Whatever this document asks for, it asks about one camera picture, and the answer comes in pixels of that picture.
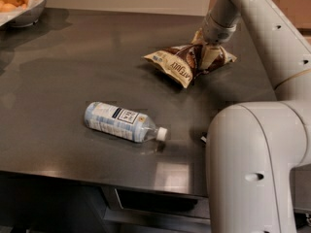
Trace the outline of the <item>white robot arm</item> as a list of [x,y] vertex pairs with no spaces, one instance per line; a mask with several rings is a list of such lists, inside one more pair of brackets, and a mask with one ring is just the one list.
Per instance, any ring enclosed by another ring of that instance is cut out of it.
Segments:
[[218,0],[203,22],[205,41],[228,41],[239,19],[276,98],[230,106],[209,126],[211,231],[296,233],[290,173],[311,162],[311,46],[272,0]]

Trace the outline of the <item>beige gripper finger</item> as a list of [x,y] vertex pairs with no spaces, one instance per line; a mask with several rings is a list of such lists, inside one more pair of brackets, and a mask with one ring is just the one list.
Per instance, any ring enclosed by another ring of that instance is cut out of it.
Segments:
[[208,69],[220,53],[221,48],[219,46],[207,46],[202,57],[201,69]]
[[195,33],[194,36],[191,40],[191,43],[193,45],[204,45],[205,44],[205,40],[203,37],[203,33],[202,33],[202,29],[198,29]]

